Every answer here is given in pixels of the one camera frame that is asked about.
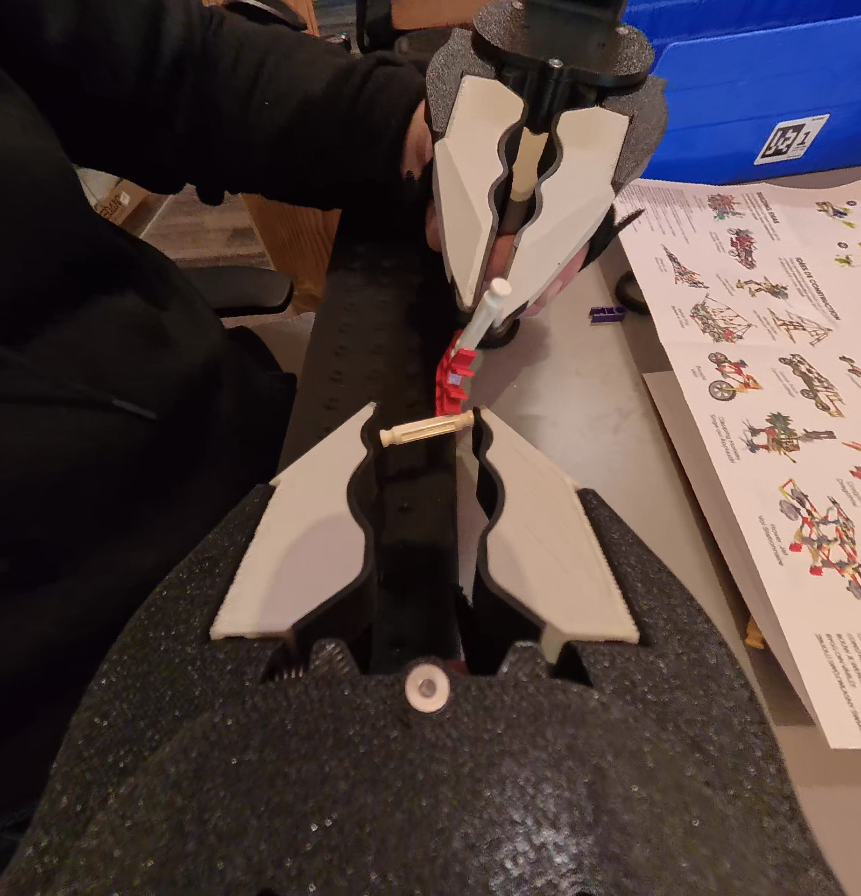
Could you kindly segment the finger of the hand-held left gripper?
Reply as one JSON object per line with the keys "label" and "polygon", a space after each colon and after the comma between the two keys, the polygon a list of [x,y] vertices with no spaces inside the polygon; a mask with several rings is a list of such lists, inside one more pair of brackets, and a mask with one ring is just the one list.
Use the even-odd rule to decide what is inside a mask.
{"label": "finger of the hand-held left gripper", "polygon": [[506,85],[465,76],[435,147],[434,202],[444,265],[459,308],[473,311],[496,237],[526,109]]}
{"label": "finger of the hand-held left gripper", "polygon": [[515,237],[506,277],[511,292],[496,323],[541,297],[590,240],[611,207],[629,117],[607,108],[566,110],[554,135],[559,151],[535,190],[536,211]]}

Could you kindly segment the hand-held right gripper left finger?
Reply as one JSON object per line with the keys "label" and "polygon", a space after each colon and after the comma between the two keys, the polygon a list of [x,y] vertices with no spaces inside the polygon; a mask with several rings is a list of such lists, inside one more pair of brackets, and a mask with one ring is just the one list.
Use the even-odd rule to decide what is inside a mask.
{"label": "hand-held right gripper left finger", "polygon": [[304,633],[366,567],[350,486],[369,459],[370,401],[272,481],[274,491],[212,622],[212,641]]}

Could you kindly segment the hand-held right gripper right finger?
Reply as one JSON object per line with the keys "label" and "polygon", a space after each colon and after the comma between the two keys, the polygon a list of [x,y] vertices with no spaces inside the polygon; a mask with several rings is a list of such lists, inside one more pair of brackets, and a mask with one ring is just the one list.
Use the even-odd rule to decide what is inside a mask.
{"label": "hand-held right gripper right finger", "polygon": [[473,603],[504,649],[536,640],[556,664],[571,643],[639,644],[579,483],[491,409],[474,411],[473,452],[487,517]]}

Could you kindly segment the white plastic rod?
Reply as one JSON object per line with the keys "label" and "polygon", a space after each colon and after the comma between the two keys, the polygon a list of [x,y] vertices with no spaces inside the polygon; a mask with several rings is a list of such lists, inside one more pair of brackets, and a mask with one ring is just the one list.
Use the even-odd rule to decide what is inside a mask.
{"label": "white plastic rod", "polygon": [[455,434],[472,427],[473,421],[473,411],[468,410],[458,414],[403,423],[390,429],[380,430],[380,444],[382,447],[399,446]]}
{"label": "white plastic rod", "polygon": [[512,287],[504,278],[494,278],[489,282],[459,336],[457,350],[475,350],[491,327],[501,325],[508,313],[511,292]]}

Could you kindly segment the person's left forearm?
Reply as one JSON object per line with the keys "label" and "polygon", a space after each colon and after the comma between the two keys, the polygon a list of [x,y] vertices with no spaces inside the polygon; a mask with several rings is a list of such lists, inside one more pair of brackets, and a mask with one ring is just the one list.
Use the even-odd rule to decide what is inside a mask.
{"label": "person's left forearm", "polygon": [[323,210],[422,177],[401,163],[423,77],[391,56],[202,2],[12,2],[0,21],[79,166]]}

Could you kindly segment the person's left hand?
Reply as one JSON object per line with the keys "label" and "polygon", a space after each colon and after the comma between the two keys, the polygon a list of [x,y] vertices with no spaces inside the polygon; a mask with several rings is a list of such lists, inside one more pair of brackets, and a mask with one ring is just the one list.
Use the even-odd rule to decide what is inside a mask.
{"label": "person's left hand", "polygon": [[[422,101],[414,110],[402,150],[401,170],[406,182],[417,182],[419,176],[432,163],[433,153],[434,145],[426,120],[426,103]],[[442,252],[443,245],[437,210],[433,199],[428,201],[425,209],[425,238],[432,251]],[[486,280],[505,276],[506,264],[511,259],[514,241],[514,235],[506,234],[498,237],[493,243],[485,272]],[[590,241],[586,242],[571,260],[565,264],[560,274],[551,281],[537,301],[526,308],[521,316],[523,319],[529,319],[538,315],[571,284],[571,281],[579,274],[586,263],[590,245]]]}

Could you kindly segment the black tyre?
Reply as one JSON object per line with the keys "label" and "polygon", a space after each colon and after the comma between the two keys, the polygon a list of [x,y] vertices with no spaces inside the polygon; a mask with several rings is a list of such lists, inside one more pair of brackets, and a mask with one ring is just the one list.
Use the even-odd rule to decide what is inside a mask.
{"label": "black tyre", "polygon": [[614,286],[614,294],[620,306],[637,315],[650,317],[649,304],[633,271],[627,271],[618,278]]}

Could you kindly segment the blue plastic bin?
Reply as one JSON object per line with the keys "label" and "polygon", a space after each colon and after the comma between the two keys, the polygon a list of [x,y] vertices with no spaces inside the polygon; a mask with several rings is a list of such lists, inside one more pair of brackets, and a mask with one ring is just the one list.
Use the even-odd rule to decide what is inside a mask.
{"label": "blue plastic bin", "polygon": [[[704,185],[861,167],[861,1],[628,2],[665,80],[643,178]],[[802,158],[753,162],[774,127],[830,118]]]}

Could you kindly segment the wooden panel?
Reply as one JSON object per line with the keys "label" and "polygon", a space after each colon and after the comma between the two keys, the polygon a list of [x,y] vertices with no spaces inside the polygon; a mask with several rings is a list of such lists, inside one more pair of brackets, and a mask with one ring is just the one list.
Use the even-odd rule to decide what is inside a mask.
{"label": "wooden panel", "polygon": [[323,303],[342,212],[292,206],[250,194],[241,198],[270,262],[293,285],[293,310],[298,314],[317,311]]}

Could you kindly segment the white square-code tag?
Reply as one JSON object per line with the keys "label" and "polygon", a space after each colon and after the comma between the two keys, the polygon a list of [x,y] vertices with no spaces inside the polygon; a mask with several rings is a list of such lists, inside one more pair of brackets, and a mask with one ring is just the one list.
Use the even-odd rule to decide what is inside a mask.
{"label": "white square-code tag", "polygon": [[829,114],[822,114],[777,123],[753,165],[761,166],[802,158],[829,118]]}

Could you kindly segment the white instruction booklet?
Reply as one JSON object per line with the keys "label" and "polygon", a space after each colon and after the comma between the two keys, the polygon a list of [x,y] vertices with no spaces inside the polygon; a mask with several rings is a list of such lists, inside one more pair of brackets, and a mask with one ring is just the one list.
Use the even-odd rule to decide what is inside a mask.
{"label": "white instruction booklet", "polygon": [[861,750],[861,180],[638,180],[621,243],[738,585],[828,745]]}

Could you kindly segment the cardboard box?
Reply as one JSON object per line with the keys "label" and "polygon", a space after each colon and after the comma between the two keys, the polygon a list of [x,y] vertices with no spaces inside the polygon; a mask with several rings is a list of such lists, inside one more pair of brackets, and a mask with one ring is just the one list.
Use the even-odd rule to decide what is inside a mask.
{"label": "cardboard box", "polygon": [[141,237],[161,213],[169,196],[145,190],[105,172],[75,167],[85,197],[102,218]]}

